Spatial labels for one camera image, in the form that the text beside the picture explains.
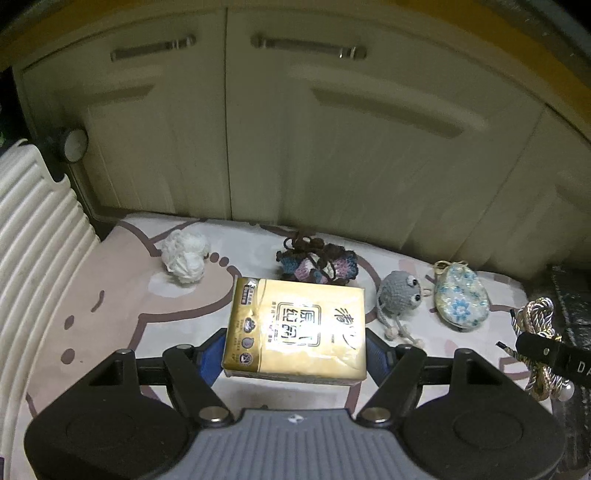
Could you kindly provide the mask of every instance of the blue floral coin purse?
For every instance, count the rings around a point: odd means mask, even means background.
[[[491,301],[478,276],[466,262],[442,260],[433,269],[435,307],[441,318],[460,330],[479,327],[491,312]]]

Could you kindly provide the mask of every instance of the cabinet handle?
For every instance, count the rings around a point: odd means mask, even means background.
[[[196,43],[197,39],[195,38],[195,35],[187,35],[186,37],[179,38],[178,40],[151,43],[149,45],[141,45],[139,47],[116,48],[111,52],[111,61],[130,59],[131,57],[149,55],[159,51],[181,50],[183,48],[191,47]]]
[[[327,53],[340,59],[363,60],[368,51],[363,45],[353,47],[339,47],[330,43],[316,41],[292,40],[290,38],[266,38],[253,35],[251,45],[255,48],[276,48],[278,50],[305,51],[312,53]]]

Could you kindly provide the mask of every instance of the blue gripper pad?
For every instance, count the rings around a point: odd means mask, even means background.
[[[377,386],[380,386],[386,377],[391,372],[388,366],[386,350],[389,346],[385,342],[381,342],[382,346],[378,344],[380,340],[374,341],[373,337],[366,335],[365,352],[367,369],[371,378]]]
[[[222,356],[225,343],[226,334],[224,333],[203,351],[199,374],[210,387],[222,373]]]

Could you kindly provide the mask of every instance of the twisted cord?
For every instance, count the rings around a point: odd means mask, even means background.
[[[517,314],[511,311],[511,326],[516,336],[522,332],[535,333],[552,340],[561,340],[552,327],[552,315],[554,313],[554,304],[548,298],[540,298],[529,301],[525,307],[519,309]],[[497,343],[508,355],[512,356],[518,362],[523,362],[530,371],[530,378],[525,390],[531,394],[537,401],[543,401],[548,397],[558,398],[560,391],[566,386],[568,380],[552,373],[550,367],[533,362],[526,356],[523,356],[512,348]]]

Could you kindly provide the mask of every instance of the cabinet door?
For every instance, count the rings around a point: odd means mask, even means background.
[[[519,278],[547,264],[591,263],[591,146],[553,111],[459,255]]]
[[[224,35],[224,11],[187,14],[53,54],[22,78],[34,133],[86,128],[72,172],[99,207],[228,218]],[[163,49],[176,40],[184,48]]]
[[[226,58],[233,217],[426,260],[461,246],[542,110],[455,52],[347,18],[230,10]]]

